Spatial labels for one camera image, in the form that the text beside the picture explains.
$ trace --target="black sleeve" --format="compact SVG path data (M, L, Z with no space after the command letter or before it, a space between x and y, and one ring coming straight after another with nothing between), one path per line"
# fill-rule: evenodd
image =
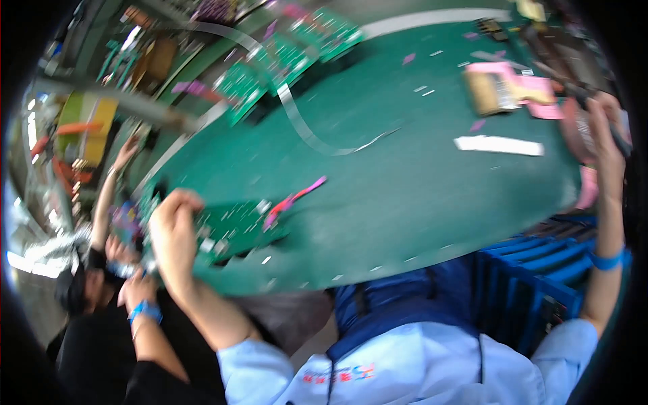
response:
M90 250L87 252L86 257L86 269L108 269L108 260L106 258L105 251L99 251L95 248L90 247Z
M226 405L225 400L186 384L153 362L137 362L123 405Z

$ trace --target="white component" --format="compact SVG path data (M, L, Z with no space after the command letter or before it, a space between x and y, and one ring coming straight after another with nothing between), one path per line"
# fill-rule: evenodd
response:
M229 244L227 243L226 240L221 239L216 243L216 246L214 246L214 253L217 255L225 252L227 248L229 247Z
M203 240L203 242L200 244L200 250L202 250L205 253L208 253L211 251L211 249L214 247L216 242L211 240L210 238L206 238Z
M263 215L266 213L268 209L270 209L270 206L272 205L271 202L268 200L261 200L256 207L256 210L259 212L259 214Z

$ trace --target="logo on jacket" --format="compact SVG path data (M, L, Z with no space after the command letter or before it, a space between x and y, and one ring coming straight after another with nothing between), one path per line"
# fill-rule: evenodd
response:
M356 380L365 380L367 378L373 378L373 363L369 364L369 367L364 365L357 365L353 368L353 374L356 375Z

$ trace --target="pink paper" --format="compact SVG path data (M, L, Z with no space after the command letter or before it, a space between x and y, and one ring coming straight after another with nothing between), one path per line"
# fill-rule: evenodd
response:
M466 38L466 39L469 40L469 41L474 41L474 40L478 39L479 36L480 36L480 35L477 34L476 32L466 32L466 33L463 35L463 37Z
M406 64L410 63L411 61L414 60L415 57L416 57L415 53L411 53L411 54L405 56L405 59L403 59L403 65L406 65Z
M545 77L516 75L508 62L477 62L466 66L468 72L497 73L506 80L528 89L544 90L553 94L551 80ZM520 100L520 104L526 104L532 116L541 119L563 119L564 115L558 104L547 106L529 100Z
M547 94L553 94L553 89L551 88L551 80L546 77L537 77L537 76L518 76L518 79L521 81L521 86L527 89L532 90L543 90ZM538 102L525 100L527 103L527 108L532 116L541 119L563 119L564 115L562 114L561 108L558 104L540 104Z
M599 196L599 187L596 183L596 169L581 166L581 195L576 202L576 209L591 207Z

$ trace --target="purple item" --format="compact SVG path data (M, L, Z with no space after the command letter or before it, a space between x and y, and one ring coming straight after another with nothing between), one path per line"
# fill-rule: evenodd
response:
M277 21L279 21L279 20L276 19L275 21L272 21L270 23L270 25L268 25L268 28L266 28L266 34L263 36L264 41L266 41L268 38L270 38L270 36L272 36L272 34L275 32L275 27L277 26Z
M205 86L204 84L202 84L201 82L199 82L197 80L194 80L193 82L191 82L191 84L187 88L187 92L189 94L193 94L194 96L200 96L202 94L202 92L205 91L206 89L207 89L207 86Z
M182 91L187 91L187 88L191 82L178 82L176 83L175 86L173 86L173 90L171 90L171 93L181 93Z
M480 119L479 121L475 121L475 123L470 127L470 132L475 132L479 131L482 126L486 123L485 119Z
M411 53L411 54L405 56L405 59L403 59L403 65L406 65L406 64L410 63L411 61L414 60L415 57L416 57L415 53Z
M480 36L480 35L477 34L476 32L466 32L466 33L463 35L463 37L466 38L466 39L469 40L469 41L474 41L474 40L478 39L479 36Z
M236 19L237 3L237 0L203 0L192 16L192 20L230 24Z

